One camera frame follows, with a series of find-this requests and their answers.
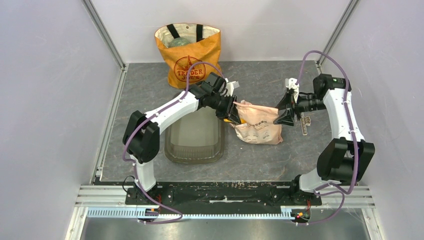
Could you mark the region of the grey translucent litter box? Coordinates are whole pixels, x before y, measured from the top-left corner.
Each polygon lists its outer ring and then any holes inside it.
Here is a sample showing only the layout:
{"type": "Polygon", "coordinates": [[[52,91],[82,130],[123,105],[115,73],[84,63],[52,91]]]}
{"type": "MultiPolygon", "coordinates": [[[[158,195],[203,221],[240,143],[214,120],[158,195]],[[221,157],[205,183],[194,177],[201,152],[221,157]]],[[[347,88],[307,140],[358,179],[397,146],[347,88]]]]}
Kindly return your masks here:
{"type": "Polygon", "coordinates": [[[223,156],[224,145],[225,124],[207,106],[185,115],[166,129],[164,154],[175,163],[207,164],[223,156]]]}

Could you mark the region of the torn bag top strip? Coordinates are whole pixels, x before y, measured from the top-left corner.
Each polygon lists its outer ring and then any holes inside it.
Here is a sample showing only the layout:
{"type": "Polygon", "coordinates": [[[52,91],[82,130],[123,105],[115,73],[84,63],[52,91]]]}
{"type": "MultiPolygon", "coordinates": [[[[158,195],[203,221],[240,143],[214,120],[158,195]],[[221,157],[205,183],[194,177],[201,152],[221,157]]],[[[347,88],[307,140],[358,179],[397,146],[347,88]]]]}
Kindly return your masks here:
{"type": "Polygon", "coordinates": [[[305,115],[303,112],[300,113],[300,125],[303,136],[308,135],[308,127],[311,125],[310,116],[305,115]]]}

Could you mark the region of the orange plastic scoop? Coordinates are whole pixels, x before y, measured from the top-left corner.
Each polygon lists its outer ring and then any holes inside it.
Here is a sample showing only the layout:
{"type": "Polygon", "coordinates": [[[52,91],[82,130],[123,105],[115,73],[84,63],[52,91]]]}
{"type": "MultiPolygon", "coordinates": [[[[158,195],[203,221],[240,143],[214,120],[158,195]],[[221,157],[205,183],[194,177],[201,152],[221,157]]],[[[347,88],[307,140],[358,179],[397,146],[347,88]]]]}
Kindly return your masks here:
{"type": "Polygon", "coordinates": [[[241,120],[231,120],[231,119],[225,118],[223,121],[226,122],[226,123],[234,124],[234,125],[241,125],[241,124],[245,124],[246,123],[246,121],[244,119],[241,119],[241,120]]]}

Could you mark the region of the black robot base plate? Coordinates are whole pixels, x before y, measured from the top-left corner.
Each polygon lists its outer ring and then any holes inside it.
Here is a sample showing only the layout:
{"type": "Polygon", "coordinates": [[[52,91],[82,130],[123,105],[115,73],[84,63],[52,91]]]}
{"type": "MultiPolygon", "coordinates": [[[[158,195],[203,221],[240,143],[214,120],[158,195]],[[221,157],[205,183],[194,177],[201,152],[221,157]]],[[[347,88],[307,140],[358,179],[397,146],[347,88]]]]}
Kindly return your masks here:
{"type": "Polygon", "coordinates": [[[162,181],[144,195],[135,185],[126,190],[125,204],[157,205],[161,214],[278,214],[282,206],[321,206],[320,197],[303,192],[290,181],[162,181]]]}

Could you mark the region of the pink litter bag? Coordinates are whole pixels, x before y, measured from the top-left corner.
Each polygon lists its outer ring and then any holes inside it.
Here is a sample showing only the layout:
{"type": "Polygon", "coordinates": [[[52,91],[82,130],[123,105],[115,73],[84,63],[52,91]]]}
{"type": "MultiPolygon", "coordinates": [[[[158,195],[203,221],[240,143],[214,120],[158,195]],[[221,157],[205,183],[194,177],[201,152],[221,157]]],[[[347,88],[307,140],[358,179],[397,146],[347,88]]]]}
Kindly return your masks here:
{"type": "Polygon", "coordinates": [[[277,108],[255,105],[245,100],[234,104],[241,123],[230,125],[240,140],[249,144],[265,145],[283,142],[282,126],[274,124],[274,120],[279,116],[277,108]]]}

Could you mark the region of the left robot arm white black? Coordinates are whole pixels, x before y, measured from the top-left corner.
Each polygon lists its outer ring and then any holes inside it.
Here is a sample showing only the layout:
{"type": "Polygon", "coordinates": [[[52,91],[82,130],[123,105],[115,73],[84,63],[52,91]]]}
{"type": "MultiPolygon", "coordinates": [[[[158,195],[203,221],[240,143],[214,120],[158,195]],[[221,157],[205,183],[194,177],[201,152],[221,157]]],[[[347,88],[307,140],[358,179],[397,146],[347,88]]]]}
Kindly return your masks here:
{"type": "Polygon", "coordinates": [[[241,124],[234,95],[239,86],[238,81],[211,73],[205,81],[187,86],[166,104],[146,113],[136,110],[130,115],[122,139],[122,159],[132,163],[134,188],[144,204],[152,204],[157,198],[154,158],[160,149],[161,134],[181,118],[205,107],[213,109],[219,120],[241,124]]]}

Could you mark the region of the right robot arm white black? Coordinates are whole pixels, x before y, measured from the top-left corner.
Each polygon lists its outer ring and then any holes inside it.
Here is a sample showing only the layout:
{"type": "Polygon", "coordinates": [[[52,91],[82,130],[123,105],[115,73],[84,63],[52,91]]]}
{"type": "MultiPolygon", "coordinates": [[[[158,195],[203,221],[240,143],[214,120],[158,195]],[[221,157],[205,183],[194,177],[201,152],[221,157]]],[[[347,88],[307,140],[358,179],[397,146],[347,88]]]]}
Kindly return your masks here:
{"type": "Polygon", "coordinates": [[[276,106],[283,114],[273,122],[294,126],[305,112],[328,113],[332,140],[319,155],[316,168],[290,183],[288,197],[296,205],[321,196],[320,191],[327,187],[350,194],[375,154],[375,145],[366,142],[356,122],[349,80],[321,73],[312,83],[313,92],[304,93],[299,91],[297,79],[285,79],[286,92],[276,106]]]}

